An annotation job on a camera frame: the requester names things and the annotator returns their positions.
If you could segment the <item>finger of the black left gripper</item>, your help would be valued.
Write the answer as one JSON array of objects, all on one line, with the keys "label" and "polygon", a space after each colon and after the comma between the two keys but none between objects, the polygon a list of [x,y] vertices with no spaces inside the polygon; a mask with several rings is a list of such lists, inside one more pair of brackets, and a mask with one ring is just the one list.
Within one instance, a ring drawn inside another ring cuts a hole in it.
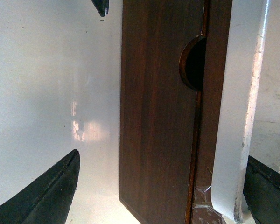
[{"label": "finger of the black left gripper", "polygon": [[109,0],[91,0],[101,17],[105,17],[109,10]]}]

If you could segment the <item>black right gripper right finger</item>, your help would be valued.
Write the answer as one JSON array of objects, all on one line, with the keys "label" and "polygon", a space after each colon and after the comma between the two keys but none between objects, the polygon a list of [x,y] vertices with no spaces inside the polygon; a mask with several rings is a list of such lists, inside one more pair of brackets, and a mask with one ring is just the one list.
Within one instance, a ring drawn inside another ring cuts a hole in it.
[{"label": "black right gripper right finger", "polygon": [[280,224],[280,174],[249,156],[243,190],[257,224]]}]

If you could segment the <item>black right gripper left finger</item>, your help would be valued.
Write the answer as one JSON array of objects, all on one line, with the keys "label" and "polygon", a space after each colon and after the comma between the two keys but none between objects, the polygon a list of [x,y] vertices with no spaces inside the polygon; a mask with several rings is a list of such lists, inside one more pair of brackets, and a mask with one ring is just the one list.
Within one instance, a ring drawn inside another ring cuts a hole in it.
[{"label": "black right gripper left finger", "polygon": [[80,154],[74,149],[0,206],[0,224],[64,224],[79,170]]}]

